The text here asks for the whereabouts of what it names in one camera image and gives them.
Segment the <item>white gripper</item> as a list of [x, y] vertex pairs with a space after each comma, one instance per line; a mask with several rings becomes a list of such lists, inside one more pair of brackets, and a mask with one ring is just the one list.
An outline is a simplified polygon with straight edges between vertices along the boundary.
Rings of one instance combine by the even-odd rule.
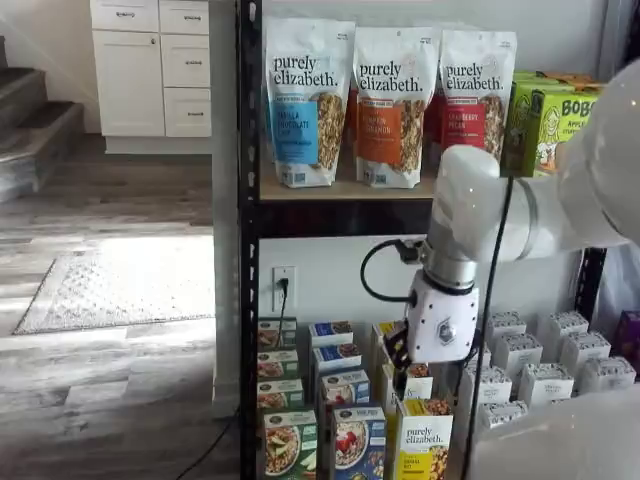
[[432, 285], [424, 272], [414, 275], [407, 322], [395, 322], [383, 334], [384, 346], [396, 370], [411, 363], [446, 363], [466, 358], [472, 348], [479, 315], [479, 289], [445, 292]]

